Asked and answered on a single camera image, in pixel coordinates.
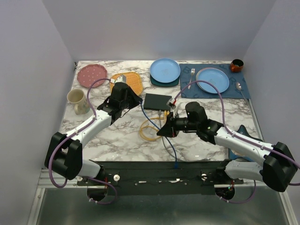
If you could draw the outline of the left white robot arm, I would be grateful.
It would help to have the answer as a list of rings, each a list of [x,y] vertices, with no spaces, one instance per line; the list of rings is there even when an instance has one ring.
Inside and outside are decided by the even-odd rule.
[[[111,95],[78,127],[62,134],[55,133],[45,158],[45,167],[67,180],[77,176],[88,177],[93,185],[103,182],[104,174],[101,165],[83,159],[83,148],[100,131],[112,125],[122,115],[123,110],[131,110],[142,98],[123,82],[116,83]]]

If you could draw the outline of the black network switch box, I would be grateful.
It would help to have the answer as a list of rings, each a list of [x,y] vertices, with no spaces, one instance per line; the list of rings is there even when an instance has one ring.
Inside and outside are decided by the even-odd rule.
[[[149,94],[146,93],[143,108],[145,110],[156,110],[156,111],[169,111],[171,108],[167,105],[167,102],[171,99],[171,96]]]

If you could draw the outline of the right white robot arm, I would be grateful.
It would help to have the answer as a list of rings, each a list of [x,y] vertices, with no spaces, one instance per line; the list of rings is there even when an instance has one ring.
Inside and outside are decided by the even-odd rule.
[[[287,145],[281,142],[270,144],[234,132],[225,124],[208,119],[205,109],[197,102],[186,104],[185,110],[185,118],[171,112],[157,135],[173,138],[180,131],[196,133],[205,142],[232,149],[252,159],[252,162],[228,162],[216,171],[218,182],[258,180],[278,192],[284,192],[290,185],[298,168]]]

